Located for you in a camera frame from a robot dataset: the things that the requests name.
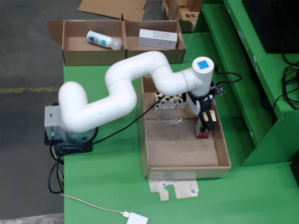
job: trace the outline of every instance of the white cable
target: white cable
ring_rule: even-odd
[[[90,203],[88,203],[88,202],[86,202],[86,201],[83,201],[83,200],[81,200],[81,199],[79,199],[79,198],[76,198],[76,197],[72,197],[72,196],[69,196],[69,195],[61,195],[62,197],[69,197],[69,198],[72,198],[72,199],[74,199],[74,200],[77,200],[77,201],[79,201],[79,202],[83,202],[83,203],[85,203],[85,204],[88,204],[88,205],[90,205],[90,206],[93,206],[93,207],[95,207],[95,208],[97,208],[97,209],[101,209],[101,210],[105,210],[105,211],[111,211],[111,212],[117,212],[117,213],[120,213],[120,214],[124,214],[124,212],[122,212],[122,211],[116,211],[116,210],[110,210],[110,209],[104,209],[104,208],[101,208],[101,207],[99,207],[99,206],[96,206],[96,205],[94,205],[94,204],[90,204]]]
[[[55,150],[54,150],[53,146],[52,146],[52,152],[53,152],[53,155],[54,155],[55,159],[57,160],[56,153],[55,153]],[[64,179],[62,178],[59,170],[58,170],[58,174],[59,174],[61,180],[64,182]]]

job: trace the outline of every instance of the clear tape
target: clear tape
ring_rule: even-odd
[[[153,123],[169,123],[169,124],[178,124],[183,119],[182,118],[146,118],[146,120],[150,120]]]

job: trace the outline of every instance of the open cardboard box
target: open cardboard box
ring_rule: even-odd
[[[86,39],[89,30],[122,39],[121,50],[112,50]],[[112,65],[126,58],[126,41],[122,21],[65,20],[49,21],[50,37],[62,45],[65,65]]]
[[[186,51],[185,42],[178,21],[124,21],[127,42],[127,58],[150,50],[157,50],[165,54],[170,64],[182,63]],[[139,30],[150,29],[178,34],[176,49],[164,49],[139,46]]]
[[[143,77],[138,97],[141,115],[154,102],[157,89]],[[228,149],[215,102],[217,121],[208,139],[195,138],[198,116],[191,110],[150,110],[139,119],[140,156],[146,178],[214,178],[231,169]]]

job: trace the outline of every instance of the cardboard sheet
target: cardboard sheet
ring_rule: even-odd
[[[124,20],[141,21],[146,0],[82,0],[78,11]]]

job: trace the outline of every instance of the gray floor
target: gray floor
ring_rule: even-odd
[[[43,144],[44,107],[57,92],[29,88],[63,83],[61,46],[50,39],[48,20],[111,19],[78,12],[80,2],[0,0],[0,220],[63,212],[62,198],[47,188],[53,160]],[[164,19],[161,1],[149,0],[144,20]]]

